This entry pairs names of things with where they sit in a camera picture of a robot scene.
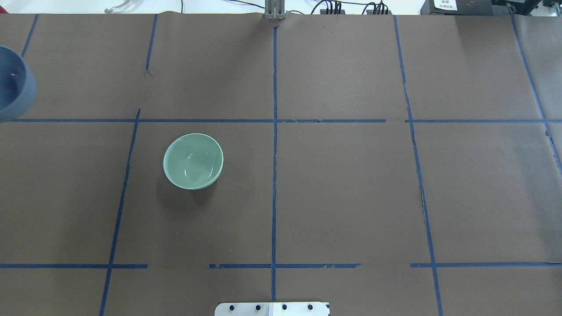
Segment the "black mini computer box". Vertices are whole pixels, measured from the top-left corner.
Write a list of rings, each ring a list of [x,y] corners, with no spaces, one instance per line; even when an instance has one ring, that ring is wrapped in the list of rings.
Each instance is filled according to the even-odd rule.
[[[421,15],[493,16],[491,0],[425,0]]]

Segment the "white pedestal column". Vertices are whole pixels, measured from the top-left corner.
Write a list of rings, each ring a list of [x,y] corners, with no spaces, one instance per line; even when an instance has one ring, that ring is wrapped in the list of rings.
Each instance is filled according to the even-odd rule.
[[[328,302],[225,302],[215,316],[329,316]]]

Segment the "aluminium frame post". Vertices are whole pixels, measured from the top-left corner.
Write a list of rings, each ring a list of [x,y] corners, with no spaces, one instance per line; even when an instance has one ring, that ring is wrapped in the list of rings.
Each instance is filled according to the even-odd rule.
[[[287,11],[285,0],[265,0],[264,18],[265,20],[285,20]]]

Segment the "green bowl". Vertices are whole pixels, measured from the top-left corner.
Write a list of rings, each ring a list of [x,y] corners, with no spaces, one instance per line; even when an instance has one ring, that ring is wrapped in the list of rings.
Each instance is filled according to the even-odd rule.
[[[177,138],[163,156],[167,180],[185,190],[202,190],[214,184],[223,170],[220,144],[203,133],[190,133]]]

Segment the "blue bowl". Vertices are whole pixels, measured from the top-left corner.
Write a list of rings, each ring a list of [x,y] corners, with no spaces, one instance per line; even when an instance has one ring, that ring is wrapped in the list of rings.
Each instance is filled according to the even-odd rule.
[[[36,96],[36,78],[26,61],[12,48],[0,46],[0,122],[25,114]]]

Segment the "brown paper table cover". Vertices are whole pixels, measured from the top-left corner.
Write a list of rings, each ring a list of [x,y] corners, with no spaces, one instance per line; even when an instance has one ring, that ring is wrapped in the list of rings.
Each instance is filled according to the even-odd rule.
[[[3,316],[561,314],[561,20],[2,14]],[[223,170],[170,183],[203,133]]]

